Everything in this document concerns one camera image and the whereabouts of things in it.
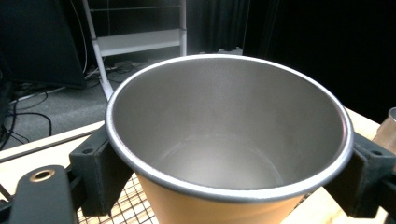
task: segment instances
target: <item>wire grid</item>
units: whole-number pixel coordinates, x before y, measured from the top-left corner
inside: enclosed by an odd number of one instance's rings
[[[158,224],[142,186],[135,174],[128,180],[111,209],[111,216],[84,217],[78,210],[78,221],[83,224]]]

